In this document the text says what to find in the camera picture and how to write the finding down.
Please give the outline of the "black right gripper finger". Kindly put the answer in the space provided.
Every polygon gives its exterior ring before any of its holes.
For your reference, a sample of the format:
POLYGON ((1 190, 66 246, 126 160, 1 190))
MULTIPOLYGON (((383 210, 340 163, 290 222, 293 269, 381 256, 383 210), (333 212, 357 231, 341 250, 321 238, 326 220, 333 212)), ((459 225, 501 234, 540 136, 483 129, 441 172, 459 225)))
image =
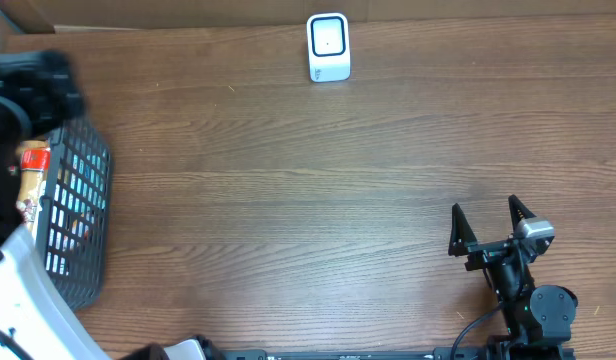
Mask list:
POLYGON ((448 246, 449 256, 468 255, 478 240, 458 203, 452 206, 452 226, 448 246))
POLYGON ((516 195, 510 195, 508 197, 508 206, 512 229, 517 233, 526 220, 534 217, 534 213, 530 211, 516 195))

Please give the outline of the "orange spaghetti packet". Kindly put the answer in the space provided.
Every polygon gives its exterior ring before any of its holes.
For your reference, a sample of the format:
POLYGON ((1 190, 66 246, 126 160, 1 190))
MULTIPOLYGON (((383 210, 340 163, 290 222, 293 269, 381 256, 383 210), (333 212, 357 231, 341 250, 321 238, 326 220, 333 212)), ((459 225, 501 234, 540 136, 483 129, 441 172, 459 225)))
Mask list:
POLYGON ((51 150, 47 141, 28 140, 21 143, 16 154, 20 160, 21 185, 16 207, 23 224, 35 238, 40 212, 40 198, 45 193, 51 150))

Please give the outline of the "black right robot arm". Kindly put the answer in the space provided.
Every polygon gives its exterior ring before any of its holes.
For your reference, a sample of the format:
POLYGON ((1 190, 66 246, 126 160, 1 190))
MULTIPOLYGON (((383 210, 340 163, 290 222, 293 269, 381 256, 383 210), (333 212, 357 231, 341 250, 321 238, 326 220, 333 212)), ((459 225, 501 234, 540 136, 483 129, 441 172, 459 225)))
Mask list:
POLYGON ((555 238, 553 224, 530 211, 515 195, 508 197, 512 233, 504 240, 481 243, 459 204, 452 206, 448 254, 465 257, 465 269, 481 271, 497 305, 468 324, 449 349, 450 359, 573 359, 563 344, 571 339, 577 296, 557 285, 536 286, 529 265, 545 254, 555 238), (491 335, 481 348, 462 340, 500 313, 505 335, 491 335))

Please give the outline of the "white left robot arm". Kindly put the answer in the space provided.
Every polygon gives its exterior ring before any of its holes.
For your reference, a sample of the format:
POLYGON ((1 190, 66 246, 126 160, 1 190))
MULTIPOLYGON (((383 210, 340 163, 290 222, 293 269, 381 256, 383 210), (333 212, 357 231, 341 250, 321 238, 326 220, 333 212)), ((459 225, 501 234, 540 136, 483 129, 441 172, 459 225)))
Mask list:
POLYGON ((63 53, 0 54, 0 359, 102 359, 112 156, 63 53))

